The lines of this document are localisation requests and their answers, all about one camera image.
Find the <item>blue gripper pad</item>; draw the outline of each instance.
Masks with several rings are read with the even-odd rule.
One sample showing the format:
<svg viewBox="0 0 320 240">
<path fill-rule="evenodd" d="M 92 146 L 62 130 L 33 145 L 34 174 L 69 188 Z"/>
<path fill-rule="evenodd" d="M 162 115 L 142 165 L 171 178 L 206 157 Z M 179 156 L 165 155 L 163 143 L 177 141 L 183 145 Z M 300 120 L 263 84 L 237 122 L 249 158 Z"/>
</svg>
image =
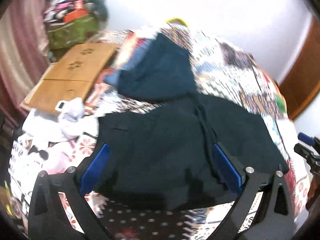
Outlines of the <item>blue gripper pad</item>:
<svg viewBox="0 0 320 240">
<path fill-rule="evenodd" d="M 298 134 L 298 139 L 310 146 L 314 146 L 315 145 L 315 141 L 313 140 L 313 138 L 309 137 L 308 135 L 300 132 Z"/>
<path fill-rule="evenodd" d="M 94 185 L 109 160 L 110 151 L 108 144 L 104 144 L 81 176 L 80 194 L 85 195 L 93 190 Z"/>
<path fill-rule="evenodd" d="M 232 158 L 221 143 L 213 145 L 213 159 L 221 181 L 227 185 L 232 193 L 241 195 L 245 173 L 239 161 Z"/>
</svg>

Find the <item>patchwork bedspread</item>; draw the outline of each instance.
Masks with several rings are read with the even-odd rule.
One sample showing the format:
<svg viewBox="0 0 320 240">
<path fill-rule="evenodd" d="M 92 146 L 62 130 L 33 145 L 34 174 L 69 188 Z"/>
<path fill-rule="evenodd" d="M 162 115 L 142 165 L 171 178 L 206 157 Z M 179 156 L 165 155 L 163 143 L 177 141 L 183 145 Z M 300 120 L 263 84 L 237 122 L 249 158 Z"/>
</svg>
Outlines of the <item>patchwork bedspread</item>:
<svg viewBox="0 0 320 240">
<path fill-rule="evenodd" d="M 176 44 L 190 51 L 190 63 L 201 93 L 222 97 L 239 104 L 251 113 L 261 114 L 273 142 L 289 165 L 285 175 L 292 199 L 295 217 L 304 208 L 309 190 L 309 179 L 302 157 L 293 151 L 297 143 L 295 127 L 288 119 L 285 100 L 272 79 L 254 62 L 253 56 L 244 53 L 222 38 L 199 30 L 188 29 L 181 25 L 166 24 L 161 27 L 146 26 L 137 31 L 102 31 L 88 42 L 110 42 L 119 44 L 118 54 L 111 66 L 102 71 L 97 78 L 91 94 L 85 102 L 85 111 L 91 115 L 92 124 L 78 138 L 57 144 L 49 143 L 50 154 L 57 158 L 66 158 L 60 172 L 69 166 L 78 166 L 89 156 L 95 147 L 98 123 L 94 117 L 106 113 L 133 111 L 144 114 L 161 105 L 150 104 L 125 98 L 102 82 L 103 76 L 113 68 L 119 68 L 128 61 L 145 39 L 154 39 L 157 33 L 163 33 Z M 14 142 L 9 172 L 11 190 L 21 206 L 25 219 L 32 189 L 43 161 L 22 158 L 31 145 L 39 145 L 36 138 L 24 134 Z M 121 203 L 115 203 L 98 193 L 85 196 L 92 210 L 101 222 L 117 239 L 194 239 L 205 240 L 219 225 L 233 203 L 202 208 L 185 212 L 133 211 Z M 262 193 L 256 195 L 250 212 L 241 231 L 247 229 L 255 216 Z M 61 202 L 71 225 L 82 231 L 69 207 L 64 193 L 60 193 Z"/>
</svg>

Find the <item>curtain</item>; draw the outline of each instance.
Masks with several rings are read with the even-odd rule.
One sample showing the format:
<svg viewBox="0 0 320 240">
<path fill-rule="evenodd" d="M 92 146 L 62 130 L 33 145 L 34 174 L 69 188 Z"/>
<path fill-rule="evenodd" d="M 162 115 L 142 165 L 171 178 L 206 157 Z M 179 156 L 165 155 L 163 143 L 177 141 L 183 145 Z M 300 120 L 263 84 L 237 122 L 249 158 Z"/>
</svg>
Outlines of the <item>curtain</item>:
<svg viewBox="0 0 320 240">
<path fill-rule="evenodd" d="M 0 110 L 15 126 L 19 107 L 49 65 L 43 12 L 51 0 L 12 0 L 0 19 Z"/>
</svg>

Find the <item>brown wooden furniture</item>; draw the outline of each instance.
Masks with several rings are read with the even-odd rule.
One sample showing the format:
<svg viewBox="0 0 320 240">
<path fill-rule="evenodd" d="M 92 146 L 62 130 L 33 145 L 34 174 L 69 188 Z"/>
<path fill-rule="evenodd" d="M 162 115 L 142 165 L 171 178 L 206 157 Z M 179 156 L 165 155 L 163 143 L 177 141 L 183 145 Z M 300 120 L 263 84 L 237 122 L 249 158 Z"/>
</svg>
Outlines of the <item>brown wooden furniture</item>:
<svg viewBox="0 0 320 240">
<path fill-rule="evenodd" d="M 320 22 L 315 17 L 301 53 L 279 90 L 290 119 L 295 119 L 320 90 Z"/>
</svg>

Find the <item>silver screw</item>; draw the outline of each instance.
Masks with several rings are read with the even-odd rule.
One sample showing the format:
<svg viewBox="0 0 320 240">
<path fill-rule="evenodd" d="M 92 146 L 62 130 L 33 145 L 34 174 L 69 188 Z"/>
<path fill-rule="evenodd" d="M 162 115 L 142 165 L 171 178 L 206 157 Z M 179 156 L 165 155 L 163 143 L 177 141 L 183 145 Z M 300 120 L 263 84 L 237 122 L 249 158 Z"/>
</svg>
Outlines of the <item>silver screw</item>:
<svg viewBox="0 0 320 240">
<path fill-rule="evenodd" d="M 282 171 L 276 171 L 276 174 L 277 174 L 278 177 L 282 177 L 283 176 Z"/>
<path fill-rule="evenodd" d="M 45 174 L 46 174 L 46 171 L 40 171 L 39 174 L 38 174 L 38 176 L 39 176 L 39 177 L 43 177 Z"/>
<path fill-rule="evenodd" d="M 75 172 L 75 170 L 76 170 L 76 168 L 75 168 L 74 166 L 71 166 L 71 167 L 69 167 L 69 168 L 67 169 L 67 172 L 73 173 L 73 172 Z"/>
<path fill-rule="evenodd" d="M 246 167 L 245 170 L 247 171 L 247 173 L 253 173 L 254 172 L 254 168 L 252 167 Z"/>
</svg>

